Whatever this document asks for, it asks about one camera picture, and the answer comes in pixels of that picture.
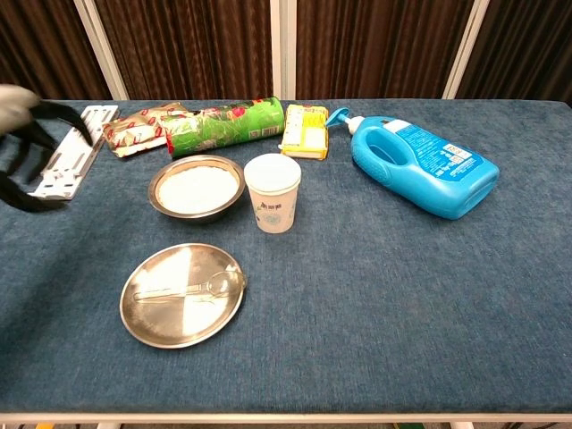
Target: white table frame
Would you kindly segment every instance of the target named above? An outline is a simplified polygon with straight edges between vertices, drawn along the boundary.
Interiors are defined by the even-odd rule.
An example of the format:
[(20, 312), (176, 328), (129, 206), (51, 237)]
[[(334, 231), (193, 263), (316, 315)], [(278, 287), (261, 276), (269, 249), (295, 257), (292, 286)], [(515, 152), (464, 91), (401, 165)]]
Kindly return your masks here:
[(0, 413), (0, 423), (166, 423), (166, 424), (372, 424), (453, 423), (468, 429), (470, 422), (572, 422), (572, 414), (435, 413), (435, 414), (160, 414), (160, 413)]

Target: metal spoon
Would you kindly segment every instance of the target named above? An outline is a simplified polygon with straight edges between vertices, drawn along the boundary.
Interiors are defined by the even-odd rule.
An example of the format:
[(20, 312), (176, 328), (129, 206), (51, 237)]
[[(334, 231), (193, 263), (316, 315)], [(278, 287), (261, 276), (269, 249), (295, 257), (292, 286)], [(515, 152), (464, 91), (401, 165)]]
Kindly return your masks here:
[(247, 286), (244, 274), (236, 271), (221, 271), (203, 283), (191, 284), (185, 288), (165, 288), (135, 292), (137, 302), (165, 302), (167, 299), (180, 299), (188, 295), (201, 295), (207, 299), (229, 297), (241, 293)]

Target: black robotic claw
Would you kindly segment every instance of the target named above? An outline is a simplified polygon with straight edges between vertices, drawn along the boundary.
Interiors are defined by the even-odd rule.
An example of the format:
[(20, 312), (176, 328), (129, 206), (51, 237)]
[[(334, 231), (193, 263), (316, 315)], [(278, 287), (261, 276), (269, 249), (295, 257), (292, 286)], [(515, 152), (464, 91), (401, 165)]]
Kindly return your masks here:
[(18, 154), (10, 162), (6, 172), (0, 172), (0, 198), (7, 204), (25, 212), (45, 212), (64, 206), (61, 201), (44, 200), (24, 192), (11, 178), (24, 163), (32, 144), (41, 147), (40, 162), (29, 172), (27, 182), (36, 179), (46, 167), (57, 142), (37, 122), (37, 120), (59, 119), (76, 128), (90, 146), (93, 140), (81, 116), (67, 105), (34, 99), (33, 93), (24, 88), (8, 88), (8, 93), (0, 92), (0, 135), (12, 135), (18, 140)]

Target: yellow box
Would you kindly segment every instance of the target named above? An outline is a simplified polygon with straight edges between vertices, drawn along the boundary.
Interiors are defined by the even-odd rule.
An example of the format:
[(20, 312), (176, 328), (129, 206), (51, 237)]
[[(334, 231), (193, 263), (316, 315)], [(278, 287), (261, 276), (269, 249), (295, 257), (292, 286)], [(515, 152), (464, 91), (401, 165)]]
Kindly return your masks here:
[(325, 159), (328, 155), (328, 109), (316, 105), (289, 105), (281, 153), (297, 158)]

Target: brown curtain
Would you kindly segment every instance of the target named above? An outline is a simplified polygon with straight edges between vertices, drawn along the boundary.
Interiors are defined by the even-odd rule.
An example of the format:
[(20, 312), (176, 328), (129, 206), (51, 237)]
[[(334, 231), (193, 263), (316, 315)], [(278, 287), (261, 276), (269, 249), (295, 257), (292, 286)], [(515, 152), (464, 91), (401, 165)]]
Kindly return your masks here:
[(73, 0), (0, 3), (1, 83), (43, 98), (111, 98)]
[(268, 0), (97, 0), (131, 98), (272, 95)]
[(491, 0), (457, 98), (572, 103), (572, 1)]
[(297, 98), (441, 97), (473, 0), (299, 0)]

